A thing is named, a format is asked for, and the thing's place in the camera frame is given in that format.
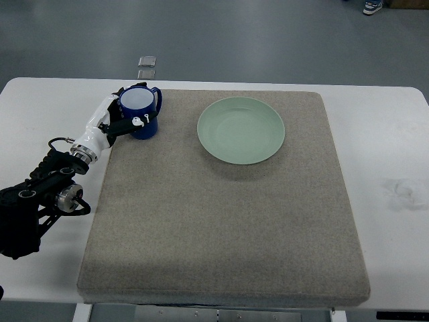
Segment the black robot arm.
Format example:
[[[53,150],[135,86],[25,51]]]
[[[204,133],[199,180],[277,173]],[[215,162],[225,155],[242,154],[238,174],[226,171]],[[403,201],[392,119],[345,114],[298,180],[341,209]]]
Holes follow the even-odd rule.
[[[96,158],[71,138],[53,138],[48,146],[29,178],[1,190],[1,255],[13,260],[38,252],[59,218],[91,212],[73,177],[86,174]]]

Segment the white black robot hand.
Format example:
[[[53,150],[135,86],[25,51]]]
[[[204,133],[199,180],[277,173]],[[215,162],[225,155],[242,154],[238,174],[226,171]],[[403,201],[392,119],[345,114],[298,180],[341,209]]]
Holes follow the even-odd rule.
[[[135,85],[147,86],[147,83]],[[97,108],[86,125],[84,134],[74,141],[70,152],[87,164],[96,162],[103,150],[110,148],[117,137],[132,134],[148,124],[153,118],[158,119],[158,112],[145,115],[147,120],[139,117],[125,118],[119,105],[119,95],[129,87],[122,87],[110,94]]]

